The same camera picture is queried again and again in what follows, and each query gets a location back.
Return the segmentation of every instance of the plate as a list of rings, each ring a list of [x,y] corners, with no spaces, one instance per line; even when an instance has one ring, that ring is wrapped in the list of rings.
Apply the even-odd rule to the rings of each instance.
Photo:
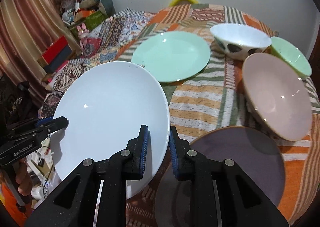
[[[65,131],[51,136],[52,158],[61,180],[81,161],[108,159],[150,131],[143,179],[127,181],[127,198],[141,191],[158,171],[168,146],[170,117],[159,82],[141,66],[114,61],[81,75],[63,95],[54,118],[69,120]]]
[[[131,61],[142,65],[159,82],[175,82],[200,72],[209,59],[210,47],[203,38],[189,32],[171,31],[143,42]]]
[[[233,159],[278,206],[285,184],[284,162],[276,143],[258,130],[230,126],[213,130],[191,148],[207,158]],[[156,193],[155,215],[158,227],[188,227],[190,182],[178,182],[170,166]]]

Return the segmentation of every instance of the mint green plate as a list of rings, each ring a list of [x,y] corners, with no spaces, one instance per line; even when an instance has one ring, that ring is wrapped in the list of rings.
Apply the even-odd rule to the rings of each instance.
[[[271,37],[271,54],[287,62],[300,78],[311,76],[312,69],[302,52],[280,37]]]
[[[143,42],[132,63],[143,66],[159,82],[175,82],[201,71],[209,62],[210,47],[201,37],[183,31],[163,32]]]

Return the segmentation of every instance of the patterned blanket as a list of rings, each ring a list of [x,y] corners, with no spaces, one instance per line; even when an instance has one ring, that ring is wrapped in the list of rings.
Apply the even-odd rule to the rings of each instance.
[[[39,116],[53,116],[62,95],[79,76],[96,65],[113,61],[121,47],[135,39],[153,17],[152,13],[125,9],[90,32],[81,58],[69,60],[54,75],[50,83],[53,92],[45,97]]]
[[[145,21],[152,16],[145,13],[143,15],[146,17]],[[108,29],[103,31],[104,37],[98,36],[99,39],[103,38],[103,42],[109,46],[92,41],[90,44],[96,47],[87,47],[87,58],[70,61],[66,68],[57,74],[54,89],[60,92],[47,96],[42,115],[53,114],[62,93],[77,77],[94,65],[115,59],[131,61],[134,50],[149,37],[164,31],[180,30],[195,33],[204,38],[210,45],[212,53],[209,63],[200,73],[182,82],[162,84],[170,104],[171,124],[176,126],[179,136],[192,142],[204,133],[229,125],[249,126],[265,132],[246,108],[242,85],[243,63],[231,60],[222,54],[209,31],[214,24],[233,22],[253,26],[273,36],[272,30],[264,23],[228,6],[208,4],[175,6],[161,10],[142,29],[139,36],[128,44],[114,46],[110,45],[114,44],[114,41],[108,35],[110,31],[115,30],[115,22],[118,21],[116,17],[110,20],[115,21],[107,22],[106,20],[101,26],[100,31],[102,27]],[[104,57],[104,51],[113,54],[106,59],[101,59],[100,55]],[[307,210],[320,181],[320,139],[318,137],[320,103],[311,79],[305,79],[304,83],[313,111],[312,128],[309,134],[297,142],[275,138],[284,159],[286,174],[284,193],[278,208],[290,224],[293,224]],[[155,197],[169,164],[170,156],[167,153],[152,181],[140,193],[127,200],[127,226],[160,227],[155,217]]]

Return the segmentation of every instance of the brown striped curtain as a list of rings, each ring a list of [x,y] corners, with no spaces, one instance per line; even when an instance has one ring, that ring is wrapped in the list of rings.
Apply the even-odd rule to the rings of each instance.
[[[28,80],[35,104],[41,105],[45,71],[37,59],[62,35],[71,49],[80,51],[78,43],[61,20],[55,0],[2,0],[0,27],[0,69],[15,84]]]

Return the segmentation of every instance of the green box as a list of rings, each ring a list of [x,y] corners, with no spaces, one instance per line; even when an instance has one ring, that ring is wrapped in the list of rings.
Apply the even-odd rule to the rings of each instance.
[[[89,15],[88,17],[80,19],[75,25],[71,26],[69,30],[72,32],[75,38],[78,41],[80,41],[80,39],[78,38],[78,25],[84,23],[87,29],[91,32],[94,28],[100,25],[106,18],[108,17],[104,15],[100,10],[98,10],[93,14]]]

